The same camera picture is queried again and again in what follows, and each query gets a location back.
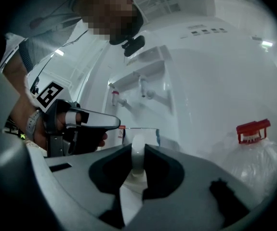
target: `plastic bag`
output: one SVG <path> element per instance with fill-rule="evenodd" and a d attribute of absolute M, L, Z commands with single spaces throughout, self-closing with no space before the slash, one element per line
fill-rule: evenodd
<path fill-rule="evenodd" d="M 277 189 L 276 142 L 264 138 L 239 144 L 237 135 L 229 133 L 214 149 L 210 160 L 250 187 L 260 202 Z"/>

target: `red plastic lid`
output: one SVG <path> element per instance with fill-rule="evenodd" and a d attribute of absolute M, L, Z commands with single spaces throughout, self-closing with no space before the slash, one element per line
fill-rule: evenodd
<path fill-rule="evenodd" d="M 238 134 L 238 140 L 239 144 L 251 144 L 251 143 L 256 143 L 260 140 L 263 140 L 267 137 L 267 127 L 270 127 L 271 123 L 268 119 L 262 120 L 262 121 L 252 121 L 240 126 L 237 126 L 237 134 Z M 260 130 L 264 129 L 264 137 L 261 137 Z M 241 135 L 243 136 L 252 136 L 258 134 L 259 137 L 255 138 L 254 140 L 248 141 L 248 140 L 243 140 L 241 141 Z"/>

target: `fluorescent light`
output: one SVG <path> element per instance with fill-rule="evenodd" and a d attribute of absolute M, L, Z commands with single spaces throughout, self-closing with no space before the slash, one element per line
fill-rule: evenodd
<path fill-rule="evenodd" d="M 273 43 L 268 42 L 268 41 L 263 41 L 262 45 L 271 47 L 273 45 Z"/>
<path fill-rule="evenodd" d="M 56 52 L 57 54 L 61 55 L 61 56 L 63 56 L 63 55 L 64 55 L 64 52 L 62 52 L 62 51 L 61 51 L 61 50 L 59 50 L 59 49 L 55 50 L 55 52 Z"/>

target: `bracelet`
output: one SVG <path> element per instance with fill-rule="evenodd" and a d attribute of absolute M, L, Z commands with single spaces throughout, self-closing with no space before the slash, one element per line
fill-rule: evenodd
<path fill-rule="evenodd" d="M 26 135 L 31 141 L 34 141 L 34 131 L 36 130 L 36 124 L 40 116 L 42 116 L 42 111 L 37 110 L 28 118 L 26 125 Z"/>

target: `white strap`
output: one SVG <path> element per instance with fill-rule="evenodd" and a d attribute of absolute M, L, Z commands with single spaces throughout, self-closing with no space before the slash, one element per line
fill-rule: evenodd
<path fill-rule="evenodd" d="M 76 112 L 68 111 L 66 113 L 66 125 L 76 124 Z"/>

